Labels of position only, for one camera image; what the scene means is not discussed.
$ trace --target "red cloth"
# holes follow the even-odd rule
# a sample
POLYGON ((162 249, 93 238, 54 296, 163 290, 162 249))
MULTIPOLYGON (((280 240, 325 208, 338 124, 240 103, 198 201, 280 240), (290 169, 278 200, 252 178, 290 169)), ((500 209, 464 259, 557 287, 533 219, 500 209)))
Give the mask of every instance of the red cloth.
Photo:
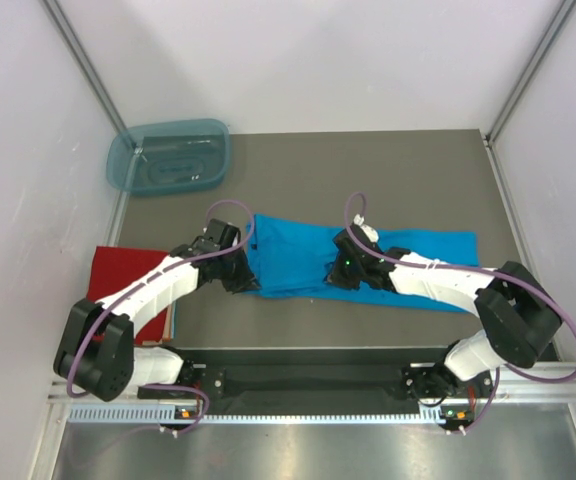
MULTIPOLYGON (((164 257, 166 252, 142 250, 138 248, 97 247, 92 260, 88 300, 96 302, 105 296, 117 293, 141 278, 164 257)), ((135 345, 143 342, 161 342, 166 324, 164 309, 150 320, 135 338, 135 345)))

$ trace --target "white cable tie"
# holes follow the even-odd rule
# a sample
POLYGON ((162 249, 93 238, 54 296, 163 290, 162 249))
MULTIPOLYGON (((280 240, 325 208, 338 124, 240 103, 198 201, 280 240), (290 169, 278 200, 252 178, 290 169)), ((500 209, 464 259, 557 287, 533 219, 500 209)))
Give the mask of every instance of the white cable tie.
POLYGON ((437 265, 439 265, 440 263, 441 263, 441 260, 439 260, 438 258, 435 258, 434 260, 432 260, 426 264, 425 270, 434 270, 437 267, 437 265))

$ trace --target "metal floor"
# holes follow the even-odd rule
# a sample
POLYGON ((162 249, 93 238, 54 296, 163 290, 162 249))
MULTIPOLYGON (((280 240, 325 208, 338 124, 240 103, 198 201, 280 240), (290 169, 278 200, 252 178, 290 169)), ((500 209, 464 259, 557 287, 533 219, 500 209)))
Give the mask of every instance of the metal floor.
MULTIPOLYGON (((500 266, 518 253, 476 130, 234 135, 232 167, 217 189, 131 198, 120 246, 170 250, 191 241, 215 201, 254 212, 341 225, 346 198, 368 195, 375 227, 471 230, 480 261, 500 266)), ((240 222, 236 209, 219 218, 240 222)), ((472 316, 307 298, 232 296, 208 285, 177 304, 183 347, 436 346, 480 328, 472 316)))
POLYGON ((69 424, 54 480, 548 479, 576 480, 566 405, 495 405, 466 437, 431 426, 206 425, 173 440, 128 437, 84 470, 129 425, 69 424))

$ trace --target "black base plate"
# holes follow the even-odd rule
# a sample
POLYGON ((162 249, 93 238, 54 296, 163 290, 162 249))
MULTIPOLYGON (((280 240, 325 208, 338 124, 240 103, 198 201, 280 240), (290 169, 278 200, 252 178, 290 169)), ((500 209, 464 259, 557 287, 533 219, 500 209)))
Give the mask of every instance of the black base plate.
MULTIPOLYGON (((184 350, 184 385, 210 397, 214 415, 385 415, 417 413, 405 385, 411 363, 439 361, 442 348, 184 350)), ((486 376, 477 377, 485 396, 486 376)), ((139 398, 184 397, 140 389, 139 398)), ((468 398, 467 388, 457 398, 468 398)))

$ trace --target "white wall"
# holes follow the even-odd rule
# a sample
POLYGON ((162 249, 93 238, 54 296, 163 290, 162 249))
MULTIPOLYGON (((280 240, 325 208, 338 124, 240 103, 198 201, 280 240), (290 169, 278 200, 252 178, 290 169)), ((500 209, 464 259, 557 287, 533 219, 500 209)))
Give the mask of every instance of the white wall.
POLYGON ((576 10, 497 150, 540 277, 576 318, 576 10))
POLYGON ((0 479, 22 478, 115 194, 113 131, 38 1, 0 0, 0 479))
POLYGON ((559 0, 61 0, 130 125, 486 131, 559 0))

